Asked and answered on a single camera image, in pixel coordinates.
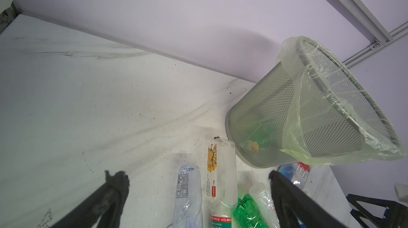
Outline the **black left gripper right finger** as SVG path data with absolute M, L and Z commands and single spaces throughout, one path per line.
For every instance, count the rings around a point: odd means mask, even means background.
M 332 217 L 289 179 L 277 171 L 269 174 L 271 195 L 282 228 L 299 228 L 302 222 L 307 228 L 343 228 Z

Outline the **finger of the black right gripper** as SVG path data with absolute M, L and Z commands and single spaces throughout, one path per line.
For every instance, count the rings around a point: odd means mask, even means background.
M 350 214 L 362 228 L 407 228 L 408 207 L 391 200 L 348 194 Z

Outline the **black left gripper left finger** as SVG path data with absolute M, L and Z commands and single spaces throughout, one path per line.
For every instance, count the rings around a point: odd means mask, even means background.
M 118 228 L 129 187 L 130 180 L 125 172 L 110 175 L 105 171 L 105 183 L 52 227 Z

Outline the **clear bottle blue red label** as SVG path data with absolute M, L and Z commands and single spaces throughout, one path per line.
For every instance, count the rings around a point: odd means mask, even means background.
M 311 172 L 311 166 L 304 163 L 285 164 L 280 166 L 278 172 L 303 190 Z

